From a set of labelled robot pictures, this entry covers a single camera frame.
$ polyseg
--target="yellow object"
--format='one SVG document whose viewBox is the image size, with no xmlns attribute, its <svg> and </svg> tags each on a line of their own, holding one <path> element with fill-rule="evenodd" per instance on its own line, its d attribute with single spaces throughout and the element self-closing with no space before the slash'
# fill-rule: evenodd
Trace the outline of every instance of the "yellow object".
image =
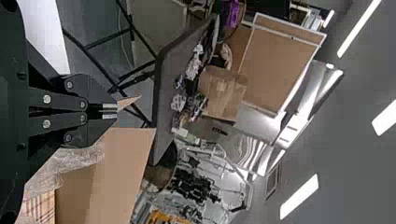
<svg viewBox="0 0 396 224">
<path fill-rule="evenodd" d="M 181 217 L 175 217 L 172 215 L 167 215 L 161 211 L 155 210 L 149 216 L 147 224 L 162 224 L 164 222 L 169 222 L 172 224 L 191 224 L 190 221 Z"/>
</svg>

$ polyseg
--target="ceiling light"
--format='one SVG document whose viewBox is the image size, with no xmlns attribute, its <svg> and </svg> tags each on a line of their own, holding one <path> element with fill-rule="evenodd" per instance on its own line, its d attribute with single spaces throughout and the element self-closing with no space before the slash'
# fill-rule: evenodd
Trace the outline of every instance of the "ceiling light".
<svg viewBox="0 0 396 224">
<path fill-rule="evenodd" d="M 364 12 L 363 16 L 361 16 L 361 19 L 358 21 L 358 23 L 356 23 L 355 27 L 353 27 L 352 31 L 344 41 L 343 45 L 341 45 L 341 48 L 337 51 L 338 58 L 343 57 L 344 53 L 347 51 L 352 41 L 361 31 L 361 28 L 364 26 L 364 24 L 370 19 L 371 15 L 381 3 L 381 1 L 382 0 L 373 0 L 367 10 Z"/>
<path fill-rule="evenodd" d="M 373 127 L 378 136 L 385 133 L 396 123 L 396 100 L 383 110 L 373 121 Z"/>
<path fill-rule="evenodd" d="M 269 170 L 272 170 L 272 168 L 274 168 L 274 166 L 280 161 L 280 159 L 282 159 L 283 155 L 285 155 L 286 150 L 281 150 L 279 152 L 279 154 L 277 154 L 276 159 L 274 160 L 273 164 L 271 165 L 271 168 Z"/>
<path fill-rule="evenodd" d="M 313 175 L 305 184 L 291 195 L 285 203 L 280 206 L 280 219 L 282 220 L 309 196 L 311 196 L 319 188 L 318 175 Z"/>
<path fill-rule="evenodd" d="M 326 28 L 326 26 L 329 24 L 330 20 L 332 19 L 332 16 L 334 15 L 334 10 L 329 12 L 329 15 L 327 15 L 326 21 L 323 23 L 323 28 Z"/>
<path fill-rule="evenodd" d="M 334 69 L 334 64 L 326 63 L 326 67 L 329 68 L 329 69 Z"/>
</svg>

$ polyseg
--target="wire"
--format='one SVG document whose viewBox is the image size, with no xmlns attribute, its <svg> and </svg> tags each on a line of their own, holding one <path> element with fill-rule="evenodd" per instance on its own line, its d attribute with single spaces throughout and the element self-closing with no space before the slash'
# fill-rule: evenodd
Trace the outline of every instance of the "wire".
<svg viewBox="0 0 396 224">
<path fill-rule="evenodd" d="M 121 30 L 121 9 L 120 8 L 119 8 L 119 13 L 118 13 L 118 29 L 119 29 L 119 31 Z M 131 64 L 131 61 L 130 61 L 130 59 L 128 57 L 128 54 L 126 53 L 126 49 L 124 47 L 124 42 L 123 42 L 123 39 L 122 39 L 122 35 L 120 35 L 120 40 L 121 40 L 121 48 L 122 48 L 122 51 L 124 53 L 125 59 L 128 62 L 128 64 L 131 67 L 131 69 L 134 70 L 134 67 Z"/>
</svg>

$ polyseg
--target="white wall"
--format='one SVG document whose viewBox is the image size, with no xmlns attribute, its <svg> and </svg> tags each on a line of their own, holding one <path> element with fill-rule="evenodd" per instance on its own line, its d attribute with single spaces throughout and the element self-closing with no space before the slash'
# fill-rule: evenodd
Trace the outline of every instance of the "white wall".
<svg viewBox="0 0 396 224">
<path fill-rule="evenodd" d="M 26 39 L 59 74 L 70 74 L 61 21 L 55 0 L 17 0 Z"/>
</svg>

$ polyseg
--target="plastic wrap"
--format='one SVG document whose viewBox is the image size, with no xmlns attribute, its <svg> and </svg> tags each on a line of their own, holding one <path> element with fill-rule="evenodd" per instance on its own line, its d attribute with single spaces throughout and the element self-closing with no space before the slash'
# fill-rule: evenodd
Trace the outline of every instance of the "plastic wrap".
<svg viewBox="0 0 396 224">
<path fill-rule="evenodd" d="M 15 224 L 40 224 L 39 222 L 35 221 L 33 217 L 28 217 L 25 214 L 20 214 L 15 221 Z"/>
<path fill-rule="evenodd" d="M 92 147 L 59 148 L 25 185 L 23 200 L 27 201 L 62 186 L 61 174 L 68 173 L 101 161 L 105 144 L 103 138 Z"/>
</svg>

